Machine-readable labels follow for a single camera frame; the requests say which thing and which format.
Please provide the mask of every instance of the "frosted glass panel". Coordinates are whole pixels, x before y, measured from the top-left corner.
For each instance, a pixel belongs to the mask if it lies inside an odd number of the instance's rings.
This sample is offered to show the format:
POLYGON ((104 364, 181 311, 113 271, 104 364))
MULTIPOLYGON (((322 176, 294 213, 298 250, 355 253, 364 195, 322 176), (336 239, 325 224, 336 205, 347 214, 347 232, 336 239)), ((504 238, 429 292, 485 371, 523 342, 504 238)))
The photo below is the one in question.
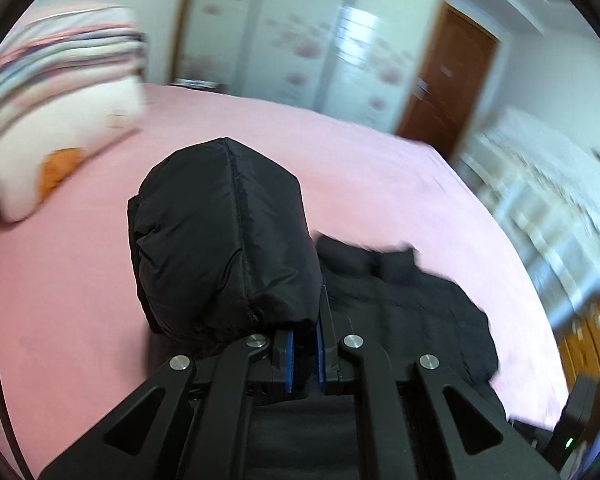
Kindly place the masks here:
POLYGON ((264 0, 240 92, 312 108, 343 0, 264 0))
POLYGON ((192 0, 178 77, 229 85, 232 91, 251 0, 192 0))
POLYGON ((329 87, 316 109, 337 119, 394 131, 442 1, 346 1, 333 66, 328 67, 329 87))

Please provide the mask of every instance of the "black fabric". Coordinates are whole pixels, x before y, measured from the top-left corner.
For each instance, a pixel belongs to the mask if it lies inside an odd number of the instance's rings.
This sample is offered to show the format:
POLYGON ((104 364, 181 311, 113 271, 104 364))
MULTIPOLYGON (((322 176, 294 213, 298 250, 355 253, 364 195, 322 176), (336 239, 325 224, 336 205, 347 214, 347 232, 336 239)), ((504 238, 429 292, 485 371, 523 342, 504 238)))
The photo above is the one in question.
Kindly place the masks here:
POLYGON ((316 321, 322 277, 298 180, 239 142, 170 155, 129 201, 128 222, 149 326, 194 357, 316 321))
MULTIPOLYGON (((487 317, 458 285, 420 270, 413 249, 377 253, 328 237, 316 247, 331 308, 346 314, 357 334, 380 342, 392 358, 436 355, 505 416, 488 383, 498 356, 487 317)), ((256 408, 246 478, 359 478, 353 402, 323 396, 312 378, 307 398, 256 408)))

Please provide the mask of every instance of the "brown wooden door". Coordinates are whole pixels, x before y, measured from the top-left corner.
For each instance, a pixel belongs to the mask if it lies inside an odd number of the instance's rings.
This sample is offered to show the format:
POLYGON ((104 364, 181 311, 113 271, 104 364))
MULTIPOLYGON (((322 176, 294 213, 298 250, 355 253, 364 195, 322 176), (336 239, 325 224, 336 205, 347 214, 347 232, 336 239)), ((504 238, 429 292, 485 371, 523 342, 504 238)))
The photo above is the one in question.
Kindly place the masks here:
POLYGON ((422 140, 447 158, 471 115, 498 40, 449 5, 440 20, 397 133, 422 140))

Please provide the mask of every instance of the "silver screw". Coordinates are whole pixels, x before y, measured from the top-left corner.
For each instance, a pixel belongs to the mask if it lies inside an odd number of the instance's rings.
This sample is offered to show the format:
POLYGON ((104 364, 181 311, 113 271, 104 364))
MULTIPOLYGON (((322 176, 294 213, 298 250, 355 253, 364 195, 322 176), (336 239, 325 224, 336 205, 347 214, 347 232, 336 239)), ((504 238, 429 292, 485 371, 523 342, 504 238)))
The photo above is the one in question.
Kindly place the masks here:
POLYGON ((344 337, 344 345, 349 348, 360 348, 364 342, 365 340, 356 334, 346 335, 344 337))
POLYGON ((251 348, 262 348, 267 344, 267 337, 262 334, 253 334, 247 338, 247 346, 251 348))
POLYGON ((424 354, 420 358, 420 366, 427 370, 435 370, 440 366, 440 360, 435 355, 424 354))
POLYGON ((176 355, 176 357, 172 357, 171 361, 169 361, 169 366, 173 370, 186 370, 190 364, 191 361, 186 355, 176 355))

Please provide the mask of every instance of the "triangular cutout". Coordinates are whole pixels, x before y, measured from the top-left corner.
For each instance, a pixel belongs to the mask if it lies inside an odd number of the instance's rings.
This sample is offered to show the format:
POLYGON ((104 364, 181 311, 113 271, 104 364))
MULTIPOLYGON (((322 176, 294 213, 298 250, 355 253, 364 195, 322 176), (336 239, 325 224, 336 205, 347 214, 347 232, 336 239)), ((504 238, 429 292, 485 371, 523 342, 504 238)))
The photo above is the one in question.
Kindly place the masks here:
POLYGON ((165 394, 164 388, 150 391, 131 412, 107 431, 104 442, 129 455, 139 454, 165 394))
POLYGON ((443 394, 467 454, 476 455, 502 442, 500 432, 456 389, 448 386, 443 394))

